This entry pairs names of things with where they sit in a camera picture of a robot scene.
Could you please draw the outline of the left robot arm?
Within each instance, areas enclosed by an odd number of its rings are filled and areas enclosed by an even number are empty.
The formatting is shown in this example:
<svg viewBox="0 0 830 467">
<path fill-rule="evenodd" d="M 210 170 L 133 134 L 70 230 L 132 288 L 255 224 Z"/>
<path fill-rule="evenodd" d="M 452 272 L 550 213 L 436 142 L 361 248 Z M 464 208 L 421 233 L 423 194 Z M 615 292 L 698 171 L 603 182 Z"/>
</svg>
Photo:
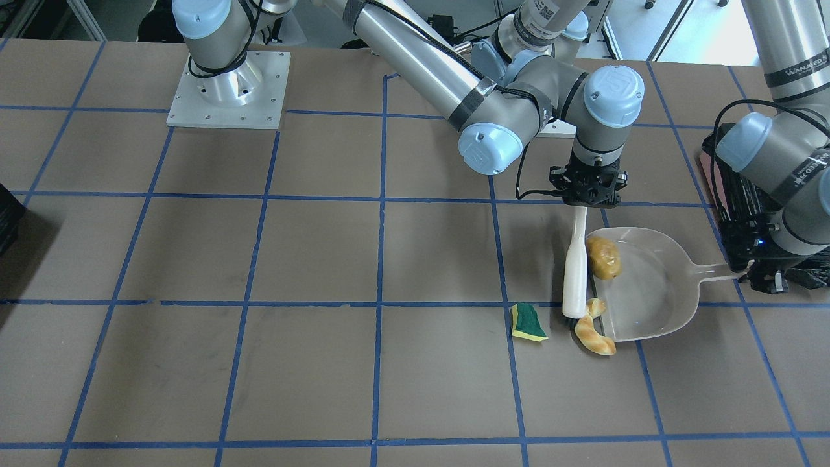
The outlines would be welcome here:
<svg viewBox="0 0 830 467">
<path fill-rule="evenodd" d="M 718 229 L 732 271 L 780 294 L 798 265 L 828 283 L 828 32 L 818 1 L 744 1 L 776 111 L 715 119 L 709 160 Z"/>
</svg>

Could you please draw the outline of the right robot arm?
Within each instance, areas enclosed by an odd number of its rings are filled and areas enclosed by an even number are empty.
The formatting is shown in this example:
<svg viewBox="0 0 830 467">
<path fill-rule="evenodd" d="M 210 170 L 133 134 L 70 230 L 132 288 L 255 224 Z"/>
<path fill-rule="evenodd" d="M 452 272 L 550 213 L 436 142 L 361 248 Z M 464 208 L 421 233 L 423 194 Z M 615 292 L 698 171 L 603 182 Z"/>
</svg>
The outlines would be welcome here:
<svg viewBox="0 0 830 467">
<path fill-rule="evenodd" d="M 619 158 L 641 112 L 643 79 L 628 66 L 573 65 L 585 1 L 525 1 L 469 57 L 403 1 L 323 1 L 459 132 L 475 172 L 496 175 L 560 119 L 575 127 L 570 159 L 549 172 L 549 196 L 611 209 L 626 173 Z M 174 1 L 189 48 L 168 125 L 278 129 L 291 58 L 253 51 L 294 1 Z"/>
</svg>

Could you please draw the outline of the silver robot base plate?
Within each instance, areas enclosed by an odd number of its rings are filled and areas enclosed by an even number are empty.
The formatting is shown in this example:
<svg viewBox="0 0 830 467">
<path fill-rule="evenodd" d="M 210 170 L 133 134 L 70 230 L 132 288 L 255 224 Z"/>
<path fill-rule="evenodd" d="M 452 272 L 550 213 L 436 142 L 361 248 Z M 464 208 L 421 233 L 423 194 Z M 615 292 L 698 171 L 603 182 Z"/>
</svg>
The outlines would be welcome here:
<svg viewBox="0 0 830 467">
<path fill-rule="evenodd" d="M 281 125 L 291 54 L 250 51 L 246 62 L 211 78 L 186 65 L 166 123 L 172 127 L 277 130 Z"/>
</svg>

